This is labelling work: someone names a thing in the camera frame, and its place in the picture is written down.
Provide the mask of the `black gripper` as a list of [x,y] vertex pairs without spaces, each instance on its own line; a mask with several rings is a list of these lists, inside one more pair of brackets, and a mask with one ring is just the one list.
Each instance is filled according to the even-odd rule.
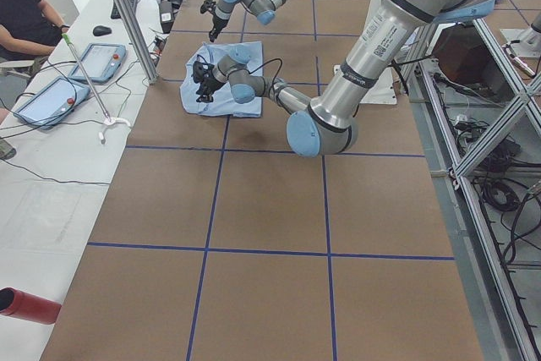
[[199,82],[197,102],[211,102],[213,94],[220,89],[220,82],[214,77],[206,76]]
[[212,29],[209,32],[210,42],[217,41],[221,31],[227,27],[228,19],[223,19],[219,17],[217,14],[214,14],[212,18],[212,24],[213,24]]

